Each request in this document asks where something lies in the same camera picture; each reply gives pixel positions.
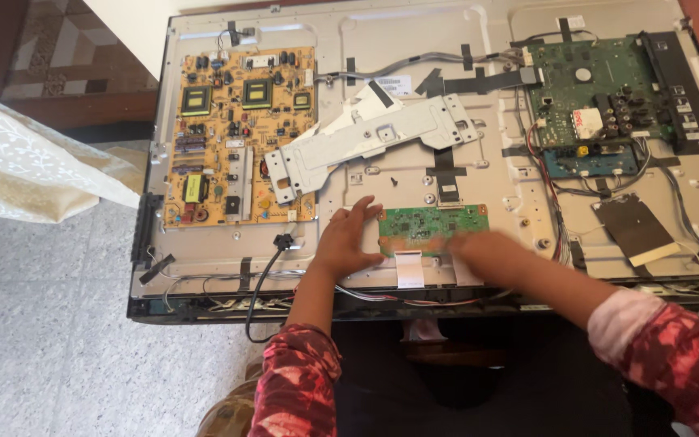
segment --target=tiled floor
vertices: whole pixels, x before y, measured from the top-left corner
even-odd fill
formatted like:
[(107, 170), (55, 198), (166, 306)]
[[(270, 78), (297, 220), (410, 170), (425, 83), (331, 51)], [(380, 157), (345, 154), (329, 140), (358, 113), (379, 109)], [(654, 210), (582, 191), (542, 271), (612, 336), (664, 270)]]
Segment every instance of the tiled floor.
[(155, 77), (83, 0), (30, 0), (2, 99), (157, 87)]
[(0, 218), (0, 435), (190, 436), (260, 353), (242, 325), (125, 317), (135, 219), (104, 200), (58, 225)]

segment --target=blue circuit board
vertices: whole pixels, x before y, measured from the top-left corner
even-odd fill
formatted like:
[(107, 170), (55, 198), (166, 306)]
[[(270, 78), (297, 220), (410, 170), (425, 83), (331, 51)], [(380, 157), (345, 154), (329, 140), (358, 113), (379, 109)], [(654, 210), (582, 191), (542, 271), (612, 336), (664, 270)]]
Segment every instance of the blue circuit board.
[(622, 175), (638, 174), (638, 162), (629, 145), (619, 153), (590, 154), (581, 158), (564, 152), (558, 149), (544, 151), (544, 162), (552, 179), (580, 177), (584, 170), (588, 171), (590, 176), (613, 176), (616, 169), (622, 169)]

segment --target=red patterned sleeve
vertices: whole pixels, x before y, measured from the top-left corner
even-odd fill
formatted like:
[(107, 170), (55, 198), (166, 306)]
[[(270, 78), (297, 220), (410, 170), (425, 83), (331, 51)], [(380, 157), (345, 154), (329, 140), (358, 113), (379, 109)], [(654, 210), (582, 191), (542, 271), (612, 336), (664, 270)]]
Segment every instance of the red patterned sleeve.
[[(623, 317), (623, 311), (635, 317)], [(648, 316), (638, 318), (645, 312)], [(588, 329), (599, 357), (632, 382), (657, 392), (673, 405), (677, 420), (699, 435), (697, 314), (623, 290), (595, 310)]]
[(331, 337), (307, 324), (283, 327), (263, 353), (250, 436), (336, 435), (333, 383), (339, 352)]

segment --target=yellow circuit board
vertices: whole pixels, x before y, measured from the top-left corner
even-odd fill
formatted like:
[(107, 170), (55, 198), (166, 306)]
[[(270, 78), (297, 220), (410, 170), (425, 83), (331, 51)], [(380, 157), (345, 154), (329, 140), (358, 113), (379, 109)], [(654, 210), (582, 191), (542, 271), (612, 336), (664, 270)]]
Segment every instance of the yellow circuit board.
[[(292, 47), (185, 57), (164, 205), (166, 228), (315, 218), (315, 193), (299, 193), (295, 201), (277, 204), (263, 161), (265, 153), (315, 124), (314, 51)], [(252, 177), (242, 177), (239, 159), (249, 152)], [(245, 191), (250, 179), (252, 189)], [(240, 198), (229, 191), (249, 195)], [(248, 220), (239, 219), (244, 215), (237, 202), (249, 202)]]

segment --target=lace curtain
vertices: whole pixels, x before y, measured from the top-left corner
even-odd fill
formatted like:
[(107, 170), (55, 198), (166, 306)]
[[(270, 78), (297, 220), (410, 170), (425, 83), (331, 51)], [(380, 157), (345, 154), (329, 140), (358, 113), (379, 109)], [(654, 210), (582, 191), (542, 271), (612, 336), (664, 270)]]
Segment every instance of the lace curtain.
[(0, 104), (0, 217), (59, 223), (99, 203), (136, 208), (144, 183), (139, 166), (76, 142)]

